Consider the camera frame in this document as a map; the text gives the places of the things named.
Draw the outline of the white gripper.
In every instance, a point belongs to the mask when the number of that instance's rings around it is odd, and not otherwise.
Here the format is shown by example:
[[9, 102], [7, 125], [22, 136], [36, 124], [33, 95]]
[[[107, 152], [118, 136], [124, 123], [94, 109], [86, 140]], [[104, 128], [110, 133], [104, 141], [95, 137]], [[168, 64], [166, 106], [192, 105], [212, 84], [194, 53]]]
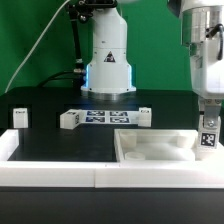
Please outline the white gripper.
[[224, 56], [218, 59], [220, 41], [205, 40], [198, 44], [190, 57], [192, 90], [204, 103], [204, 128], [218, 132], [220, 129], [221, 101], [224, 99]]

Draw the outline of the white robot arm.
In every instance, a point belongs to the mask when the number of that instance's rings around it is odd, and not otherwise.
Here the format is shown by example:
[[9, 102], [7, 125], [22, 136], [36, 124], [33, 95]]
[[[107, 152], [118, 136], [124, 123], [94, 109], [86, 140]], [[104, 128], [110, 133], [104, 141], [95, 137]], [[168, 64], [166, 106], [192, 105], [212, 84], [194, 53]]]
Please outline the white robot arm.
[[[127, 23], [117, 11], [118, 4], [134, 1], [78, 0], [70, 6], [76, 21], [94, 22], [83, 94], [117, 100], [136, 91], [126, 59]], [[167, 7], [181, 20], [181, 42], [189, 49], [192, 90], [202, 113], [199, 128], [216, 131], [224, 100], [224, 0], [167, 0]]]

